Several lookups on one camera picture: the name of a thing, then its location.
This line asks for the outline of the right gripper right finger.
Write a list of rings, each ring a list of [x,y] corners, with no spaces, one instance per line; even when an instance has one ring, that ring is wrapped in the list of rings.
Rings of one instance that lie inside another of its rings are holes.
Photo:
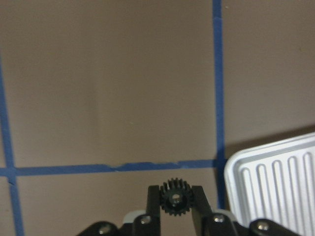
[[[202,186],[193,186],[192,219],[198,236],[296,236],[297,233],[265,218],[258,218],[248,227],[240,225],[227,213],[213,211]]]

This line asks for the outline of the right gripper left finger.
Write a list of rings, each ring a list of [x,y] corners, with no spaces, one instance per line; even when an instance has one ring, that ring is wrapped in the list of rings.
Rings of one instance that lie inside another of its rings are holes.
[[[118,228],[107,221],[91,224],[81,232],[82,236],[159,236],[160,228],[160,193],[159,186],[148,187],[147,205],[144,214],[137,216],[131,223],[123,223]]]

